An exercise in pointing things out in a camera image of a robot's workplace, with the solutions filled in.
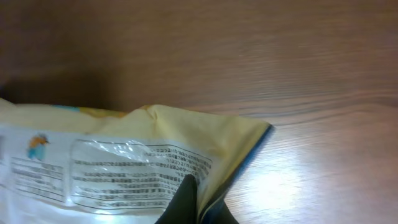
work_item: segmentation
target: nutrition label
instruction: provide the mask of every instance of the nutrition label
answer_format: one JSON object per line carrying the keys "label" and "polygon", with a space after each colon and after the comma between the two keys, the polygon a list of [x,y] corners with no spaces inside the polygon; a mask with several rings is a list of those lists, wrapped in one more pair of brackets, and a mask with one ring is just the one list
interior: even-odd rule
{"label": "nutrition label", "polygon": [[13,157],[11,170],[16,190],[59,202],[65,201],[62,167]]}

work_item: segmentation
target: wood grain surface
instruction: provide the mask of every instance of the wood grain surface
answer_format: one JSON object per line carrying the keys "label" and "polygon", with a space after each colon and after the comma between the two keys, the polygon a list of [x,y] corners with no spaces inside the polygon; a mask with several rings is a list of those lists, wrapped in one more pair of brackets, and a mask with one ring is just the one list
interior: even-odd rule
{"label": "wood grain surface", "polygon": [[398,2],[8,1],[2,97],[160,103],[276,127],[241,223],[398,223]]}

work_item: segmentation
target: white label area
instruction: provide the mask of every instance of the white label area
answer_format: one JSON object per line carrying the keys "label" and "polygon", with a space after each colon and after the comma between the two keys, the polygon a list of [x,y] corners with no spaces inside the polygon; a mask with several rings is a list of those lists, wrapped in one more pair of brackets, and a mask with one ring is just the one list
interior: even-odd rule
{"label": "white label area", "polygon": [[16,190],[64,202],[63,168],[43,162],[12,158],[11,171]]}
{"label": "white label area", "polygon": [[70,165],[73,203],[119,210],[166,208],[183,177],[199,184],[213,161],[173,144],[77,140]]}

